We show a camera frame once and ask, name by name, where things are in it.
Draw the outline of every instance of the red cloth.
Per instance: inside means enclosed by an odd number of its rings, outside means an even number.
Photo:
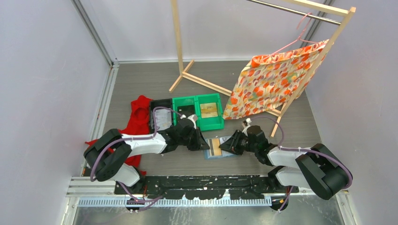
[[[127,127],[124,130],[119,130],[121,134],[127,135],[147,135],[150,132],[148,122],[149,122],[149,106],[152,99],[140,95],[137,100],[131,102],[131,115],[130,120],[127,123]],[[96,140],[90,142],[85,142],[86,144],[92,146]],[[132,165],[138,167],[141,161],[141,155],[132,156],[127,158],[125,163],[127,165]]]

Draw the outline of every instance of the orange patterned fabric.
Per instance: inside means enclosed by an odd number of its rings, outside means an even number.
[[[296,91],[328,40],[275,55],[258,55],[240,73],[223,118],[239,119],[272,110]]]

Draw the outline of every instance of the green box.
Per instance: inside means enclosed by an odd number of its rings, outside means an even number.
[[[196,115],[199,117],[199,127],[201,131],[206,130],[217,130],[224,128],[224,119],[222,118],[222,107],[221,107],[221,99],[220,94],[208,94],[208,95],[197,95],[196,96]],[[217,105],[217,113],[216,117],[202,118],[200,113],[200,104],[205,103],[215,103]]]
[[[206,103],[216,103],[217,105],[217,117],[209,117],[202,118],[200,112],[200,104]],[[186,105],[194,105],[195,114],[198,116],[198,120],[196,121],[196,125],[200,127],[201,131],[207,130],[217,130],[224,128],[224,119],[222,118],[222,107],[221,107],[221,99],[220,94],[208,94],[208,95],[196,95],[196,96],[188,96],[188,97],[175,97],[173,98],[173,110],[178,111],[178,107],[186,106]],[[174,125],[177,124],[177,117],[174,117]]]

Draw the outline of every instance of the clothes rack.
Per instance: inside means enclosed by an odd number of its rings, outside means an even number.
[[[181,43],[181,32],[180,32],[180,21],[179,21],[179,17],[178,17],[178,7],[177,7],[177,0],[170,0],[171,1],[171,9],[172,9],[172,14],[173,14],[173,22],[174,22],[174,32],[176,35],[176,45],[177,45],[177,57],[178,57],[178,67],[179,67],[179,77],[177,78],[177,80],[174,82],[174,84],[170,87],[169,92],[173,92],[174,89],[177,87],[177,85],[180,83],[180,81],[183,78],[186,78],[188,80],[191,80],[193,82],[196,82],[202,86],[208,87],[210,89],[213,89],[221,94],[230,96],[232,91],[223,88],[219,85],[216,85],[214,83],[208,82],[206,80],[203,80],[199,77],[196,77],[192,74],[189,74],[188,71],[189,69],[192,67],[194,60],[191,60],[189,62],[189,64],[184,68],[183,66],[183,52],[182,52],[182,43]],[[258,1],[258,0],[247,0],[250,2],[254,2],[254,3],[258,3],[264,6],[268,6],[268,7],[272,7],[272,8],[276,8],[282,11],[286,11],[286,12],[290,12],[290,13],[294,13],[294,14],[298,14],[298,15],[306,15],[307,13],[304,12],[300,12],[294,9],[290,9],[290,8],[286,8],[286,7],[282,7],[282,6],[278,6],[278,5],[273,5],[273,4],[269,4],[266,2],[262,2],[262,1]],[[291,105],[291,103],[293,102],[293,100],[297,97],[297,95],[301,92],[300,90],[302,90],[304,88],[304,84],[307,83],[309,81],[309,79],[311,78],[311,74],[313,74],[315,72],[315,69],[318,67],[318,65],[321,63],[322,58],[328,53],[328,51],[331,49],[332,45],[334,44],[335,40],[337,39],[337,37],[340,35],[340,33],[343,31],[343,29],[345,28],[345,26],[347,25],[347,23],[351,20],[352,16],[355,13],[356,8],[355,7],[351,7],[350,10],[345,10],[345,9],[341,9],[341,8],[336,8],[336,7],[332,7],[332,6],[328,6],[328,5],[323,5],[321,3],[317,3],[317,2],[312,2],[312,1],[308,1],[308,0],[281,0],[284,2],[288,2],[288,3],[292,3],[295,5],[300,5],[300,6],[304,6],[307,8],[311,8],[311,9],[316,9],[318,11],[324,12],[324,13],[329,13],[329,14],[333,14],[333,15],[338,15],[343,17],[341,22],[335,21],[335,20],[331,20],[325,17],[321,17],[321,16],[316,16],[316,15],[308,15],[307,17],[313,18],[315,20],[319,20],[319,21],[323,21],[326,23],[331,23],[334,25],[337,25],[337,29],[335,30],[335,32],[333,33],[332,37],[329,38],[328,43],[325,45],[324,49],[322,50],[322,52],[320,53],[320,55],[318,56],[318,58],[315,60],[315,62],[313,63],[313,65],[311,66],[311,68],[309,69],[309,71],[307,72],[307,74],[303,77],[301,84],[298,86],[297,90],[292,94],[291,98],[289,98],[289,100],[287,102],[285,102],[281,108],[281,110],[277,110],[277,109],[273,109],[270,111],[266,111],[274,116],[277,117],[276,121],[279,123],[281,121],[282,116],[284,115],[284,113],[286,112],[286,110],[289,108],[289,106]],[[277,129],[277,125],[275,124],[274,129],[271,132],[271,137],[273,137],[275,135]]]

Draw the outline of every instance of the hanging cloth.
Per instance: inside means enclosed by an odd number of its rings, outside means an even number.
[[[240,73],[223,118],[239,119],[276,109],[289,100],[327,42],[285,53],[254,56]]]

